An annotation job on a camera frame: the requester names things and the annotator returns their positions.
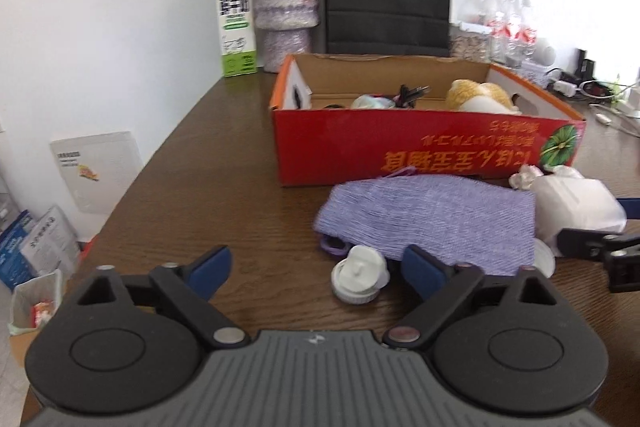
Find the purple woven pouch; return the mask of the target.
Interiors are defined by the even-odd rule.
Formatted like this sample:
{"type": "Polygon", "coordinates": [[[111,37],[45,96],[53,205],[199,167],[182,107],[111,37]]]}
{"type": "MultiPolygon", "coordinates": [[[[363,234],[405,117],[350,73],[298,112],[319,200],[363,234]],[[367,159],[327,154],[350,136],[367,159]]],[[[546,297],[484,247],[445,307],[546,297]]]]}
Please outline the purple woven pouch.
{"type": "Polygon", "coordinates": [[[447,265],[512,275],[535,260],[535,199],[446,174],[352,181],[332,188],[314,231],[390,260],[416,245],[447,265]]]}

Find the purple textured vase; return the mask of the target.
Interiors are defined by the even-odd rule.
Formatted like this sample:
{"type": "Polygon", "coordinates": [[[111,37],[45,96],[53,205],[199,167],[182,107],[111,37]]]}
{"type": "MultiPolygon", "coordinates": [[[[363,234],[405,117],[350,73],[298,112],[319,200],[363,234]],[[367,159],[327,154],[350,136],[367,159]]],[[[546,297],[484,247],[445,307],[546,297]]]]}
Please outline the purple textured vase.
{"type": "Polygon", "coordinates": [[[311,29],[319,25],[318,0],[255,0],[266,72],[280,72],[292,54],[311,51],[311,29]]]}

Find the white round speaker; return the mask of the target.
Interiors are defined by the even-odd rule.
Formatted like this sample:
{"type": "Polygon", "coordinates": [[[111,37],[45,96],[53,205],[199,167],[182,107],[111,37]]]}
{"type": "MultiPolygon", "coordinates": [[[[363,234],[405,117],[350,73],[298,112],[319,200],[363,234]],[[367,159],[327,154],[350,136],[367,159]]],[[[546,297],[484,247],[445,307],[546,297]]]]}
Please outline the white round speaker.
{"type": "Polygon", "coordinates": [[[547,43],[538,42],[532,55],[533,62],[540,66],[551,66],[556,59],[555,49],[547,43]]]}

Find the green white milk carton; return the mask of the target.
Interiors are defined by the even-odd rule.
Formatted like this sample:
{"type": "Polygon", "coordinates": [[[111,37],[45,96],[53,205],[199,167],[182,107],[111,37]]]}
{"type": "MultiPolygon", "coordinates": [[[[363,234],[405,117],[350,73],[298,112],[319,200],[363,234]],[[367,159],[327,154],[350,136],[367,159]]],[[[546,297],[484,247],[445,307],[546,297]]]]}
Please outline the green white milk carton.
{"type": "Polygon", "coordinates": [[[257,72],[257,44],[252,0],[216,0],[224,77],[257,72]]]}

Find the pale green plastic bag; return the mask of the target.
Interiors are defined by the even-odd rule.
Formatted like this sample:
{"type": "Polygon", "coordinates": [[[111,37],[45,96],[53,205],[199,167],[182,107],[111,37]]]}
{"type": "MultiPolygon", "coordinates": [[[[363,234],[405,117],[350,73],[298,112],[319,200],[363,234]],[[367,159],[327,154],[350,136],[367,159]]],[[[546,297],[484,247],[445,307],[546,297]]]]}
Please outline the pale green plastic bag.
{"type": "Polygon", "coordinates": [[[350,104],[351,109],[389,109],[396,106],[392,98],[384,96],[360,95],[350,104]]]}

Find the red cardboard box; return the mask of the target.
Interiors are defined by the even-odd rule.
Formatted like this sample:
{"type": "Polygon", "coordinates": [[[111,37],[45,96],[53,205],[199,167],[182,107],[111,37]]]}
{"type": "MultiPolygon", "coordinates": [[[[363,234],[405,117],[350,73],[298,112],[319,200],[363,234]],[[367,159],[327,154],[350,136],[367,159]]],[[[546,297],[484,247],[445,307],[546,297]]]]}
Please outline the red cardboard box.
{"type": "Polygon", "coordinates": [[[432,56],[289,56],[271,101],[284,185],[332,185],[420,173],[507,178],[523,165],[568,165],[586,129],[574,108],[501,66],[432,56]],[[518,115],[449,110],[451,83],[498,84],[518,115]],[[389,109],[351,109],[360,95],[389,109]]]}

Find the crumpled white tissue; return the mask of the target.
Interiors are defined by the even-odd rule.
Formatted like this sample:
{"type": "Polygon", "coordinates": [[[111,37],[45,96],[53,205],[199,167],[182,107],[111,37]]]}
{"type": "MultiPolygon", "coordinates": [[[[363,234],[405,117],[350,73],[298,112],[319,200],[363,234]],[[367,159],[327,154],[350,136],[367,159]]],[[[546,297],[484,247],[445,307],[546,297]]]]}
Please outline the crumpled white tissue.
{"type": "Polygon", "coordinates": [[[529,191],[533,183],[544,173],[536,166],[523,165],[509,178],[509,185],[516,191],[529,191]]]}

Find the white patterned tin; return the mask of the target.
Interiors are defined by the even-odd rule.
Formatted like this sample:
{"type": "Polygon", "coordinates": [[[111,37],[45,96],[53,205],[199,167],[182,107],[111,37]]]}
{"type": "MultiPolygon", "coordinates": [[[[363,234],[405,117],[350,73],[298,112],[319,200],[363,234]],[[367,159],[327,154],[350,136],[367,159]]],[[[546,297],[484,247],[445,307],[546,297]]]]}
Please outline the white patterned tin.
{"type": "Polygon", "coordinates": [[[544,80],[547,79],[547,72],[549,69],[549,66],[525,60],[521,62],[521,65],[518,68],[518,75],[533,83],[543,83],[544,80]]]}

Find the cardboard trash box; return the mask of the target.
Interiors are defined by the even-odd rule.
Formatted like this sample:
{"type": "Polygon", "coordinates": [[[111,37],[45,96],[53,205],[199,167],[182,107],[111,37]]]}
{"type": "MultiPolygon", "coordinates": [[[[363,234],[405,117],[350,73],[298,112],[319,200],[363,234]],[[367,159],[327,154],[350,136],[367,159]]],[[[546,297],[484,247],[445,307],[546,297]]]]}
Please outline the cardboard trash box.
{"type": "Polygon", "coordinates": [[[25,366],[29,346],[62,303],[63,273],[56,269],[17,285],[10,303],[9,340],[14,359],[25,366]]]}

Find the water bottle pack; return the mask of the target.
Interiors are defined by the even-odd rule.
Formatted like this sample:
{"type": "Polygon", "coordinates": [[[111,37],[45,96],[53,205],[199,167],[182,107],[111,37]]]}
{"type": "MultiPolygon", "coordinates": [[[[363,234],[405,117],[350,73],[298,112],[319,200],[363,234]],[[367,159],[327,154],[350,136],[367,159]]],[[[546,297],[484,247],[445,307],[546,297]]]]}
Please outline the water bottle pack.
{"type": "Polygon", "coordinates": [[[529,0],[464,0],[460,22],[492,29],[491,62],[515,67],[532,58],[537,31],[529,0]]]}

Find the seed filled clear container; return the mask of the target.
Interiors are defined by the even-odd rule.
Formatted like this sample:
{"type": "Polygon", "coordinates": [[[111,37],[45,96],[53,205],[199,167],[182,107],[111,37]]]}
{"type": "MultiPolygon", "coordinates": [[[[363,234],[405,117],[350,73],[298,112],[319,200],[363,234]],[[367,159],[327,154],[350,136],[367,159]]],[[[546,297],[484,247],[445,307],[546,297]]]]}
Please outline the seed filled clear container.
{"type": "Polygon", "coordinates": [[[455,23],[449,26],[449,51],[452,57],[462,60],[489,63],[492,29],[472,23],[455,23]]]}

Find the white flip bottle cap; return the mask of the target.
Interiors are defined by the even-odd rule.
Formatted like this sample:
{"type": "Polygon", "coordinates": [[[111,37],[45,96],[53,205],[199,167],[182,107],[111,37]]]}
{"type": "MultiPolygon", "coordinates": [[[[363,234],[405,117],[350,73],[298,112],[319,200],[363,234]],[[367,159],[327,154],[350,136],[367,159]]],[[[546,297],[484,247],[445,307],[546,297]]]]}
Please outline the white flip bottle cap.
{"type": "Polygon", "coordinates": [[[331,272],[335,297],[353,306],[373,301],[390,281],[386,259],[374,248],[356,245],[331,272]]]}

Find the white wall panel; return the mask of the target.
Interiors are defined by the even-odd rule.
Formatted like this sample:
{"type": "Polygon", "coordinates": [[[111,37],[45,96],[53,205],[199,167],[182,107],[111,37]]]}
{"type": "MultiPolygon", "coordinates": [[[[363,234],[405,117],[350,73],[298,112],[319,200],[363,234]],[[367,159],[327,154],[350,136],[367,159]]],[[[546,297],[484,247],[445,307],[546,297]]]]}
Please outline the white wall panel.
{"type": "Polygon", "coordinates": [[[77,208],[109,215],[142,169],[131,132],[52,141],[52,154],[77,208]]]}

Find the blue white paper boxes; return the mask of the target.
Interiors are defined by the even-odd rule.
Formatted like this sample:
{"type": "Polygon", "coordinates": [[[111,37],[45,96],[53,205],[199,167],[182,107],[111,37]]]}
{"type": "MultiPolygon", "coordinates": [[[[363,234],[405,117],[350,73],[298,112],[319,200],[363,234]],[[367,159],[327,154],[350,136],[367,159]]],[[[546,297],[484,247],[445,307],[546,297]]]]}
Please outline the blue white paper boxes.
{"type": "Polygon", "coordinates": [[[1,234],[1,282],[13,291],[56,269],[70,277],[80,255],[75,232],[57,205],[39,220],[24,210],[1,234]]]}

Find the yellow white plush toy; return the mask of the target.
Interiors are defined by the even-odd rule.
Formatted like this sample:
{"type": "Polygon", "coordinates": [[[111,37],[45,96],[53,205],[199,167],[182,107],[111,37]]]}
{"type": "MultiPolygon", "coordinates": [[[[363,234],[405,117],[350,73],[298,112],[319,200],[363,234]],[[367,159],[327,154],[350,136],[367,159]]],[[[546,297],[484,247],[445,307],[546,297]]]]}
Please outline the yellow white plush toy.
{"type": "Polygon", "coordinates": [[[445,105],[449,110],[466,113],[518,115],[520,110],[512,103],[506,90],[491,82],[478,83],[457,79],[451,83],[445,105]]]}

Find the white wet wipes pack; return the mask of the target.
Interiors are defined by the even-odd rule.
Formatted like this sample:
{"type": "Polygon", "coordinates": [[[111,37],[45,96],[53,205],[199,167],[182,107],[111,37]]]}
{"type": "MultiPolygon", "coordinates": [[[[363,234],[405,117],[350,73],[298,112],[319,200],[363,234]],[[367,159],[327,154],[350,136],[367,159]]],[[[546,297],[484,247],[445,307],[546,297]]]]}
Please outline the white wet wipes pack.
{"type": "Polygon", "coordinates": [[[621,232],[627,213],[606,185],[572,167],[556,167],[529,187],[535,195],[535,233],[549,246],[563,229],[621,232]]]}

